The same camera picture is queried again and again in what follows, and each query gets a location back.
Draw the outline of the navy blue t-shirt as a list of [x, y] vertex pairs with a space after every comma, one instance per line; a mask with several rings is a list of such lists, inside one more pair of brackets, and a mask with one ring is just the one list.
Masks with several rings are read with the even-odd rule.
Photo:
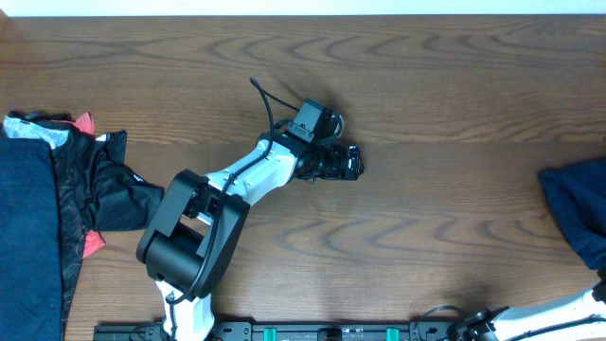
[[538, 180], [562, 235], [592, 270], [605, 268], [605, 159], [541, 170]]

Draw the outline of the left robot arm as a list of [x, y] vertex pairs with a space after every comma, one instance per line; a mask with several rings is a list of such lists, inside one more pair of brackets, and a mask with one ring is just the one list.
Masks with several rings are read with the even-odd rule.
[[293, 179], [355, 181], [363, 171], [357, 146], [263, 134], [254, 150], [223, 170], [205, 176], [179, 172], [136, 250], [164, 300], [164, 339], [210, 335], [211, 293], [233, 257], [250, 208], [263, 196]]

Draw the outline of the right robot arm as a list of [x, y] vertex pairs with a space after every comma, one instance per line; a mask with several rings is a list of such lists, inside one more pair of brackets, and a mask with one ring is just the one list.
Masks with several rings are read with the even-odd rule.
[[605, 337], [605, 279], [595, 286], [531, 307], [479, 312], [459, 324], [456, 340], [586, 340]]

